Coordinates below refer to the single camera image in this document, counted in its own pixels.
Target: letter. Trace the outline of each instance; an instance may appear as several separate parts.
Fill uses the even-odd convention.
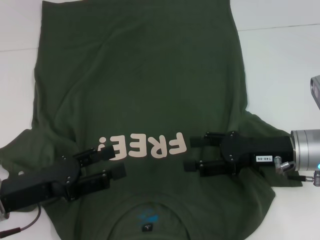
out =
[[[101,149],[103,149],[105,147],[104,143],[106,141],[107,141],[107,139],[104,136],[100,137],[99,142],[101,144],[99,144],[99,146],[98,146],[98,152],[101,151]]]
[[[184,153],[185,151],[187,151],[187,146],[184,140],[184,136],[182,135],[181,132],[178,132],[176,134],[176,139],[169,141],[169,145],[170,146],[179,146],[177,148],[172,148],[169,150],[169,153],[171,155],[174,154],[181,154]]]
[[[145,134],[131,134],[132,139],[139,139],[139,141],[130,142],[130,147],[139,148],[139,151],[129,151],[129,156],[134,158],[143,158],[147,156],[147,136]]]
[[[115,155],[114,158],[111,158],[110,160],[120,160],[124,159],[127,156],[127,148],[126,148],[126,137],[124,135],[121,136],[112,136],[110,137],[111,142],[119,142],[119,144],[113,145],[113,149],[115,151],[119,151],[118,154]]]
[[[151,149],[151,155],[155,159],[162,159],[165,158],[168,154],[167,151],[167,143],[166,143],[166,138],[163,135],[159,136],[159,141],[158,142],[154,137],[149,137],[148,138],[149,143],[153,144],[153,147]]]

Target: label sticker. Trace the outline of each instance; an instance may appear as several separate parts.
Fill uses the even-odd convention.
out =
[[[154,225],[152,223],[147,223],[142,226],[142,232],[152,232]]]
[[[256,156],[255,160],[258,163],[261,163],[261,162],[272,162],[273,161],[273,157],[272,156]]]

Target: green t-shirt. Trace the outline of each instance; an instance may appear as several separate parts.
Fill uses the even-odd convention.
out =
[[[275,197],[299,186],[275,170],[200,177],[183,161],[212,161],[191,136],[281,136],[246,111],[241,46],[228,0],[87,0],[42,5],[32,130],[0,149],[10,174],[114,144],[124,162],[111,188],[45,210],[62,240],[243,240]],[[153,223],[153,230],[142,226]]]

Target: white table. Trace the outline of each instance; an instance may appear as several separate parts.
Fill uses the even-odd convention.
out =
[[[287,132],[320,129],[320,110],[309,87],[310,78],[320,75],[320,1],[232,0],[231,8],[244,58],[248,110]],[[40,9],[40,0],[0,0],[0,147],[31,127]],[[6,176],[0,170],[0,178]],[[320,188],[305,183],[274,190],[265,220],[248,239],[318,239]],[[36,215],[36,210],[14,212],[0,222],[0,231],[23,227]],[[33,227],[7,239],[59,237],[42,213]]]

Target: t-shirt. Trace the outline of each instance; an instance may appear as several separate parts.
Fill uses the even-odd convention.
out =
[[[273,167],[200,177],[187,159],[217,147],[191,136],[282,136],[246,111],[241,46],[228,0],[87,0],[42,4],[32,129],[0,150],[10,174],[114,145],[127,177],[74,202],[44,205],[62,240],[243,240],[263,221]],[[143,231],[152,224],[152,230]]]

